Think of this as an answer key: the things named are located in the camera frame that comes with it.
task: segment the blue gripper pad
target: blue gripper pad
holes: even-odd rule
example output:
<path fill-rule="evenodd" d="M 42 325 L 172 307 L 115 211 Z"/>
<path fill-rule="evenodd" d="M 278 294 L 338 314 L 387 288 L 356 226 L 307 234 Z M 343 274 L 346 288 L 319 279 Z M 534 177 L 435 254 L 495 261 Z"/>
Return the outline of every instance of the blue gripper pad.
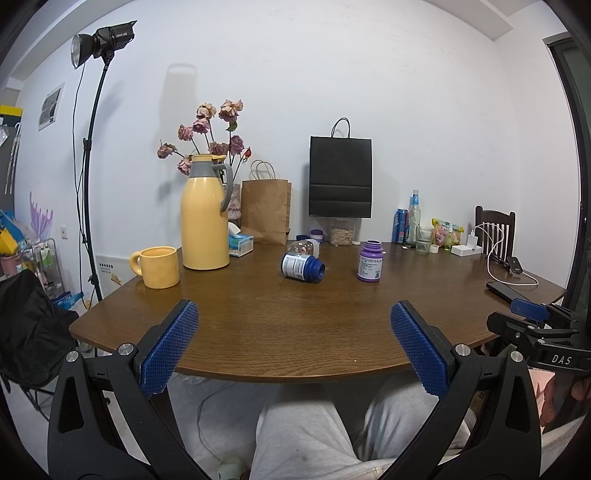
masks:
<path fill-rule="evenodd" d="M 550 312 L 543 305 L 521 299 L 515 299 L 511 302 L 511 312 L 537 323 L 545 322 L 550 318 Z"/>
<path fill-rule="evenodd" d="M 139 366 L 139 387 L 147 398 L 164 391 L 198 326 L 197 305 L 190 300 L 181 300 L 154 332 L 145 335 L 145 338 L 154 335 L 155 340 Z"/>
<path fill-rule="evenodd" d="M 390 325 L 424 389 L 439 399 L 455 373 L 452 344 L 418 314 L 408 300 L 392 307 Z"/>

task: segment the pink flower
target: pink flower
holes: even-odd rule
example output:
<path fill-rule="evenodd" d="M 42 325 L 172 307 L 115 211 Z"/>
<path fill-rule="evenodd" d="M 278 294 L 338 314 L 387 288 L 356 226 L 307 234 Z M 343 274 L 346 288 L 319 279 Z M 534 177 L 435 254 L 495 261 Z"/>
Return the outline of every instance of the pink flower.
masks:
<path fill-rule="evenodd" d="M 211 142 L 209 144 L 209 152 L 211 155 L 227 155 L 228 147 L 227 143 Z"/>
<path fill-rule="evenodd" d="M 226 100 L 220 107 L 219 118 L 228 123 L 235 122 L 236 118 L 238 118 L 238 112 L 242 112 L 243 107 L 242 100 L 237 102 Z"/>
<path fill-rule="evenodd" d="M 197 109 L 197 118 L 207 118 L 208 120 L 211 120 L 216 112 L 216 108 L 211 103 L 202 103 Z"/>
<path fill-rule="evenodd" d="M 181 125 L 178 128 L 178 139 L 188 142 L 193 139 L 193 127 L 185 127 Z"/>
<path fill-rule="evenodd" d="M 244 150 L 244 142 L 238 135 L 234 135 L 230 139 L 230 155 L 240 155 Z"/>
<path fill-rule="evenodd" d="M 184 175 L 189 175 L 191 171 L 191 160 L 189 158 L 183 158 L 180 162 L 178 162 L 177 169 L 180 173 Z"/>
<path fill-rule="evenodd" d="M 164 145 L 160 142 L 160 148 L 158 149 L 158 158 L 166 158 L 169 155 L 172 155 L 173 152 L 177 149 L 174 145 L 170 143 L 165 143 Z"/>
<path fill-rule="evenodd" d="M 209 132 L 209 121 L 207 118 L 200 118 L 193 124 L 193 131 L 198 134 L 206 134 Z"/>

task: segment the black bag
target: black bag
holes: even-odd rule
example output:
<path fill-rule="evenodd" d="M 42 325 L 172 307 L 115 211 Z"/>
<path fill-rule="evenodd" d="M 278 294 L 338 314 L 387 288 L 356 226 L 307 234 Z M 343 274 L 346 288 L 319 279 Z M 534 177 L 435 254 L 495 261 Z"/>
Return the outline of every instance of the black bag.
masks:
<path fill-rule="evenodd" d="M 371 140 L 350 135 L 310 137 L 309 215 L 371 218 Z"/>

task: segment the black bag handle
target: black bag handle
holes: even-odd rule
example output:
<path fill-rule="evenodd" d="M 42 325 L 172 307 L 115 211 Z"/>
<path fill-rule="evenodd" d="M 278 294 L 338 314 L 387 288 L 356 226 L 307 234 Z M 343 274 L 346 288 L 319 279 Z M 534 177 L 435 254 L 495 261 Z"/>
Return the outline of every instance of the black bag handle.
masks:
<path fill-rule="evenodd" d="M 334 135 L 335 135 L 335 130 L 336 130 L 336 126 L 339 124 L 339 122 L 340 122 L 341 120 L 345 120 L 345 122 L 347 122 L 347 125 L 349 126 L 349 133 L 347 133 L 347 138 L 351 138 L 351 124 L 349 123 L 349 119 L 348 119 L 347 117 L 345 117 L 345 116 L 344 116 L 344 117 L 342 117 L 342 118 L 339 118 L 339 119 L 337 120 L 337 122 L 335 123 L 335 125 L 334 125 L 334 127 L 333 127 L 333 130 L 332 130 L 332 132 L 330 133 L 330 137 L 331 137 L 331 138 L 333 138 L 333 137 L 334 137 Z"/>

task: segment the glass jar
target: glass jar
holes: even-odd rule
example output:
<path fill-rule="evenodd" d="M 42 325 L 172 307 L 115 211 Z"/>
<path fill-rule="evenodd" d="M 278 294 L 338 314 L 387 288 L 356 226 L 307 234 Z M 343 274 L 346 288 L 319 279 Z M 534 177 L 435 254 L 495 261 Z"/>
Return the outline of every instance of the glass jar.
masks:
<path fill-rule="evenodd" d="M 330 219 L 330 244 L 331 245 L 353 245 L 355 234 L 354 218 L 331 218 Z"/>

